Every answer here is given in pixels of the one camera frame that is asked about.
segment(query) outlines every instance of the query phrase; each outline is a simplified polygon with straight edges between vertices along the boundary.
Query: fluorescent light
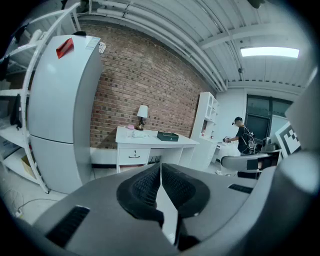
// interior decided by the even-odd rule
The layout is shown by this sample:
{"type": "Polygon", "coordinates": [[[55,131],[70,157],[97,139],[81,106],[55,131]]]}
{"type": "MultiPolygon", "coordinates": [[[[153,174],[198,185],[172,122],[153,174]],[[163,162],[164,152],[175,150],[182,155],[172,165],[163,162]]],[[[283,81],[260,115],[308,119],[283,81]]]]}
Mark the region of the fluorescent light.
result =
{"type": "Polygon", "coordinates": [[[285,47],[252,47],[241,49],[242,57],[248,56],[284,56],[298,58],[299,50],[285,47]]]}

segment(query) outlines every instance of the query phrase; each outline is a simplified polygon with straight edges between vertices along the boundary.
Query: brick wall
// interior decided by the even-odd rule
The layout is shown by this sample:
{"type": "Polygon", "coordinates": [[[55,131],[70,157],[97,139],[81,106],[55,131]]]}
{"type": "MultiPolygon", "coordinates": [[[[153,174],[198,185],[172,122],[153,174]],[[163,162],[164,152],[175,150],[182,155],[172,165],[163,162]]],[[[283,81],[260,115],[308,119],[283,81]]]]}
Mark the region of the brick wall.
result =
{"type": "Polygon", "coordinates": [[[190,137],[199,93],[215,94],[201,75],[146,34],[100,21],[80,26],[106,44],[92,110],[91,147],[116,149],[117,126],[138,124],[140,105],[148,106],[145,129],[190,137]]]}

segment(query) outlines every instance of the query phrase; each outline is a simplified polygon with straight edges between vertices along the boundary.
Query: person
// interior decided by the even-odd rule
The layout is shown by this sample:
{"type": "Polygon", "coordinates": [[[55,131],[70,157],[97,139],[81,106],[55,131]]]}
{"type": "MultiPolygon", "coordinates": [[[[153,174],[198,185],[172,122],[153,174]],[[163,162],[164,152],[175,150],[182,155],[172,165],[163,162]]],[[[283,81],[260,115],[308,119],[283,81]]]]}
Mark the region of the person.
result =
{"type": "Polygon", "coordinates": [[[241,117],[236,117],[234,119],[234,123],[232,123],[236,127],[238,127],[238,132],[233,138],[226,138],[225,142],[234,142],[234,141],[239,141],[238,144],[238,150],[240,151],[241,154],[247,154],[248,153],[248,141],[249,141],[249,136],[248,136],[248,130],[246,129],[244,122],[241,117]]]}

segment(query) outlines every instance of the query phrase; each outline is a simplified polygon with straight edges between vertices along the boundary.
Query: refrigerator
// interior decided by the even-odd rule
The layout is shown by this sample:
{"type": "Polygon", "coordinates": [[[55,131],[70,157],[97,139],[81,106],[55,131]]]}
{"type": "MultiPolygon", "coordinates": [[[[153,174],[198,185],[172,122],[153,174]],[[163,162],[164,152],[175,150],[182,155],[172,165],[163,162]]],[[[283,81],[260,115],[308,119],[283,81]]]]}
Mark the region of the refrigerator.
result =
{"type": "Polygon", "coordinates": [[[100,38],[53,37],[37,65],[30,90],[27,124],[40,175],[49,189],[72,193],[90,181],[90,125],[102,73],[100,38]],[[60,59],[56,49],[72,38],[60,59]]]}

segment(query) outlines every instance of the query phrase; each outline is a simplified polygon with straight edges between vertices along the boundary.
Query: shelving unit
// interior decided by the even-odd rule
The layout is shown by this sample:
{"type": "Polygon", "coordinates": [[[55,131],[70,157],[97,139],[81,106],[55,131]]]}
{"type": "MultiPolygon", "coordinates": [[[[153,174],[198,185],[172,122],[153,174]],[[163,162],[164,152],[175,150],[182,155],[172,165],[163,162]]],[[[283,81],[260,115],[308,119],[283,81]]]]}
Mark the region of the shelving unit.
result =
{"type": "Polygon", "coordinates": [[[68,9],[54,11],[30,21],[19,43],[14,37],[3,57],[6,58],[10,56],[6,70],[7,75],[25,72],[25,76],[21,89],[0,90],[0,97],[14,97],[20,94],[20,115],[22,120],[22,128],[20,130],[17,130],[16,126],[9,126],[0,130],[0,137],[21,147],[6,159],[0,157],[0,161],[5,167],[39,184],[46,193],[48,193],[49,190],[37,169],[29,146],[29,132],[26,121],[27,97],[30,95],[28,87],[30,85],[32,72],[37,68],[42,53],[51,38],[60,35],[71,35],[81,30],[76,13],[76,8],[79,5],[80,3],[77,2],[68,9]],[[41,30],[42,35],[39,40],[30,43],[30,38],[36,30],[41,30]],[[24,156],[27,156],[34,177],[25,171],[21,160],[24,156]]]}
{"type": "Polygon", "coordinates": [[[191,139],[199,142],[194,149],[190,168],[203,171],[208,168],[218,142],[215,140],[215,129],[219,103],[210,92],[200,93],[200,99],[192,129],[191,139]]]}

